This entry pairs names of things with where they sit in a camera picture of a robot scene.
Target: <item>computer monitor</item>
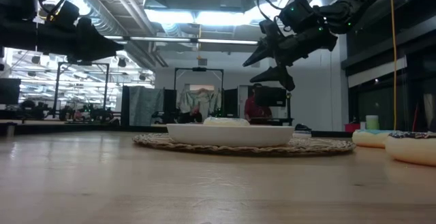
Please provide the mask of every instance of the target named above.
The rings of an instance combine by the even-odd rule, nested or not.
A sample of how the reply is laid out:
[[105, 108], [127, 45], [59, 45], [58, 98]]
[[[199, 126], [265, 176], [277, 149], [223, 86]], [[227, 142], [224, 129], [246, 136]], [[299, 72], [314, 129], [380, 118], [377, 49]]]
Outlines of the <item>computer monitor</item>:
[[258, 106], [286, 107], [286, 90], [282, 88], [256, 88], [254, 98], [254, 102]]
[[21, 79], [0, 78], [0, 104], [17, 105]]

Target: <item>woven placemat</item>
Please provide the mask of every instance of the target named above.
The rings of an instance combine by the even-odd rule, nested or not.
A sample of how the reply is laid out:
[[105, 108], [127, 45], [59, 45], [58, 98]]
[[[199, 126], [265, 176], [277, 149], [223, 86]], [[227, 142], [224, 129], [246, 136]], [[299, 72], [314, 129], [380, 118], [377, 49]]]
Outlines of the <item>woven placemat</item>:
[[295, 157], [295, 156], [316, 156], [335, 155], [350, 153], [356, 145], [349, 141], [329, 140], [321, 138], [299, 139], [293, 138], [287, 145], [273, 147], [252, 147], [252, 146], [212, 146], [192, 145], [175, 142], [167, 133], [148, 133], [137, 135], [133, 141], [138, 146], [157, 148], [164, 150], [175, 150], [190, 153], [209, 153], [219, 155], [242, 155], [261, 157]]

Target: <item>wooden table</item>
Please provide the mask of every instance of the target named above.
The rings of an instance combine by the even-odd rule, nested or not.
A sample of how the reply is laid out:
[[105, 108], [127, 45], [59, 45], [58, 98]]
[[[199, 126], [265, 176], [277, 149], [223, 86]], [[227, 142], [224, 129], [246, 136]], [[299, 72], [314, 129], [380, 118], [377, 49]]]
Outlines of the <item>wooden table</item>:
[[436, 169], [381, 149], [226, 157], [138, 148], [133, 135], [0, 141], [0, 223], [436, 223]]

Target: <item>red shirt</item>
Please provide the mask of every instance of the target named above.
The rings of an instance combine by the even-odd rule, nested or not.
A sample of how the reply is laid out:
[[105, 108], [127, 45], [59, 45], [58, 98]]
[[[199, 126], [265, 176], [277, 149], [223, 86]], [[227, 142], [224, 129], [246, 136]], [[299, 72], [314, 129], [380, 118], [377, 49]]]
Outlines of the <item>red shirt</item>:
[[245, 114], [248, 114], [250, 118], [268, 118], [271, 116], [271, 109], [256, 105], [254, 95], [252, 95], [245, 101]]

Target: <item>desk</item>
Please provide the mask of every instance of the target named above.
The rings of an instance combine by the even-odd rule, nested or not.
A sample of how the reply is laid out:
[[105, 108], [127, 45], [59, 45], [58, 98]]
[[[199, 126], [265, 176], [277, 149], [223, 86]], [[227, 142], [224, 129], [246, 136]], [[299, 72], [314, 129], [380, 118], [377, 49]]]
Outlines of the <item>desk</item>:
[[381, 149], [251, 158], [132, 145], [138, 133], [0, 141], [2, 223], [380, 223], [436, 220], [436, 168]]

